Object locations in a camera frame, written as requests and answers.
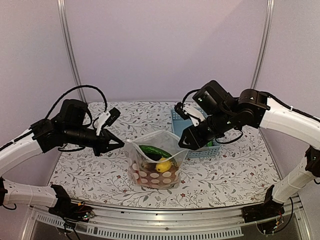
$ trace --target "blue basket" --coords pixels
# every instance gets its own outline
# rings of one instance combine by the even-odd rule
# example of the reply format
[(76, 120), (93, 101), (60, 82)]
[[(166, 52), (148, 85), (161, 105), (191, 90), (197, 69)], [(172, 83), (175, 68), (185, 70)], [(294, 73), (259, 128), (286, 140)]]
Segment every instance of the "blue basket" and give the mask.
[[(207, 116), (206, 113), (201, 109), (197, 108), (204, 116)], [(171, 120), (172, 120), (172, 131), (177, 136), (181, 137), (182, 132), (184, 129), (188, 128), (192, 125), (190, 119), (184, 120), (180, 117), (174, 109), (171, 110)], [(215, 140), (212, 141), (213, 146), (204, 146), (199, 150), (192, 151), (190, 150), (187, 154), (186, 158), (203, 158), (203, 157), (210, 157), (214, 156), (218, 153), (221, 144), (217, 143)]]

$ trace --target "white wall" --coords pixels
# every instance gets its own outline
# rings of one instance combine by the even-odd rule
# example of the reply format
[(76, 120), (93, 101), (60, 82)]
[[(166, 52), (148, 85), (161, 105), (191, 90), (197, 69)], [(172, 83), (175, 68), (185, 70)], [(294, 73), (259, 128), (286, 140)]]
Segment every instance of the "white wall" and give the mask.
[[(74, 86), (56, 0), (1, 1), (0, 146), (42, 119), (55, 100)], [(3, 177), (45, 186), (56, 151), (30, 159)], [(17, 240), (26, 207), (0, 207), (0, 239)]]
[(179, 100), (212, 79), (234, 95), (250, 87), (265, 0), (65, 4), (82, 83), (100, 87), (110, 101)]
[[(320, 116), (320, 1), (275, 1), (270, 38), (257, 88), (295, 108)], [(308, 145), (264, 131), (281, 172), (300, 162)], [(320, 239), (320, 187), (309, 183), (300, 192), (315, 240)]]

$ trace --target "clear plastic bag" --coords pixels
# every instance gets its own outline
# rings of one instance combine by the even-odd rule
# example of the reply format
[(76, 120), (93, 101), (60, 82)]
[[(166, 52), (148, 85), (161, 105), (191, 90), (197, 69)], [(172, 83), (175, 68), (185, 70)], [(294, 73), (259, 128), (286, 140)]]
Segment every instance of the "clear plastic bag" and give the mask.
[[(178, 146), (180, 138), (169, 131), (159, 130), (135, 140), (127, 140), (124, 150), (128, 159), (128, 174), (141, 186), (153, 189), (177, 188), (180, 182), (179, 168), (188, 150)], [(159, 161), (152, 160), (139, 146), (152, 146), (171, 156)]]

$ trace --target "yellow lemon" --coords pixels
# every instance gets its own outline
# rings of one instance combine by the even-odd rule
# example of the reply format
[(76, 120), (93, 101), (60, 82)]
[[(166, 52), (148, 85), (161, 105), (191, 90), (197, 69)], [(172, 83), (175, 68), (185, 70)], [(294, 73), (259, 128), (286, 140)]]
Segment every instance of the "yellow lemon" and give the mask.
[(159, 173), (164, 173), (164, 172), (168, 171), (171, 168), (171, 166), (172, 166), (172, 162), (170, 160), (163, 161), (163, 162), (159, 162), (156, 164), (155, 170)]

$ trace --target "table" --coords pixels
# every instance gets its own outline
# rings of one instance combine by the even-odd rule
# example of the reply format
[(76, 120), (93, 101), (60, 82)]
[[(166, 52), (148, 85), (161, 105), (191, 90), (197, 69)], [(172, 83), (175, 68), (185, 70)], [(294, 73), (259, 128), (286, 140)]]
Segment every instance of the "table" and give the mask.
[[(121, 116), (108, 129), (119, 138), (135, 139), (156, 130), (171, 131), (174, 102), (112, 102)], [(93, 118), (103, 110), (101, 102), (89, 104)], [(95, 204), (140, 208), (190, 209), (230, 207), (261, 202), (268, 186), (279, 176), (259, 131), (243, 128), (243, 137), (222, 145), (212, 157), (186, 159), (178, 188), (152, 189), (136, 185), (127, 175), (123, 149), (100, 157), (86, 148), (62, 153), (50, 183), (64, 187), (76, 200)], [(239, 133), (229, 131), (227, 138)]]

